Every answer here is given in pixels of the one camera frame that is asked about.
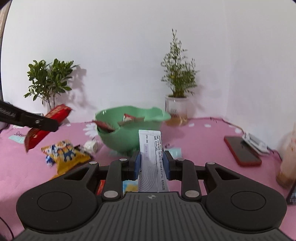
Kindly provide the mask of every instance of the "small-leaved plant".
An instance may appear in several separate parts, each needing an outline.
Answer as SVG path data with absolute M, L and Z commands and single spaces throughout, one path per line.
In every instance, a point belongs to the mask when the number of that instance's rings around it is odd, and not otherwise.
M 72 78 L 70 74 L 77 65 L 73 65 L 74 61 L 61 62 L 58 59 L 55 59 L 53 64 L 46 64 L 45 60 L 33 62 L 34 64 L 29 64 L 30 71 L 27 72 L 31 85 L 24 97 L 33 95 L 33 101 L 39 97 L 42 104 L 46 102 L 52 109 L 55 107 L 56 95 L 72 90 L 67 80 Z
M 185 98 L 186 93 L 191 93 L 192 88 L 196 87 L 195 76 L 198 71 L 195 70 L 195 60 L 187 62 L 184 52 L 187 49 L 182 48 L 182 43 L 176 37 L 177 31 L 172 29 L 173 41 L 170 43 L 170 51 L 165 55 L 161 66 L 165 68 L 165 75 L 161 81 L 167 82 L 173 94 L 170 97 Z

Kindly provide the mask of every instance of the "red snack bag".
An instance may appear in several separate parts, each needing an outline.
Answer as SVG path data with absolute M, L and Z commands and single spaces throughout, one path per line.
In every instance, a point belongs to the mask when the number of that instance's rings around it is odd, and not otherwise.
M 105 185 L 105 181 L 106 180 L 101 180 L 101 182 L 100 182 L 100 186 L 99 186 L 99 188 L 98 188 L 98 190 L 97 190 L 97 195 L 101 195 L 102 194 L 102 192 L 103 192 L 103 188 L 104 188 L 104 185 Z
M 54 119 L 61 123 L 71 112 L 71 108 L 61 104 L 53 108 L 50 112 L 48 112 L 45 117 Z M 50 131 L 42 131 L 37 128 L 32 128 L 28 131 L 25 137 L 25 148 L 26 152 L 28 150 L 33 149 Z
M 103 131 L 106 131 L 108 133 L 115 131 L 115 129 L 106 122 L 99 121 L 99 120 L 93 120 L 92 122 L 96 123 L 96 125 L 99 128 L 101 128 Z

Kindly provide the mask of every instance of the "red smartphone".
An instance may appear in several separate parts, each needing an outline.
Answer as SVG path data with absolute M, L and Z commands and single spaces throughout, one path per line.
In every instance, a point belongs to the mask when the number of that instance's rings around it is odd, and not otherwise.
M 224 141 L 238 165 L 243 167 L 261 165 L 262 161 L 257 152 L 249 147 L 249 145 L 241 137 L 225 136 Z

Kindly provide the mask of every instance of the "blue gripper pad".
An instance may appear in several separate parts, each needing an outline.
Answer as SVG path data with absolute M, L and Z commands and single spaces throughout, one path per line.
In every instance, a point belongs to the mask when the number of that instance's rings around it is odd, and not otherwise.
M 137 155 L 136 161 L 135 161 L 134 180 L 138 179 L 140 166 L 141 166 L 141 153 L 138 152 L 138 155 Z
M 166 156 L 165 152 L 163 153 L 163 166 L 165 169 L 166 178 L 168 180 L 170 180 L 170 164 L 169 164 L 168 157 Z

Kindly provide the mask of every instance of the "green bowl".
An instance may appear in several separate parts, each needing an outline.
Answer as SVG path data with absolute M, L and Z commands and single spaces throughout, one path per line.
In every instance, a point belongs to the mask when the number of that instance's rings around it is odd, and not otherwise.
M 123 120 L 124 114 L 144 117 L 144 121 L 119 126 L 118 122 Z M 127 155 L 130 155 L 134 150 L 139 150 L 139 130 L 159 131 L 161 123 L 169 119 L 170 114 L 156 107 L 141 109 L 134 106 L 121 106 L 102 110 L 96 114 L 97 121 L 106 122 L 115 128 L 115 131 L 111 133 L 97 128 L 103 143 L 109 148 Z

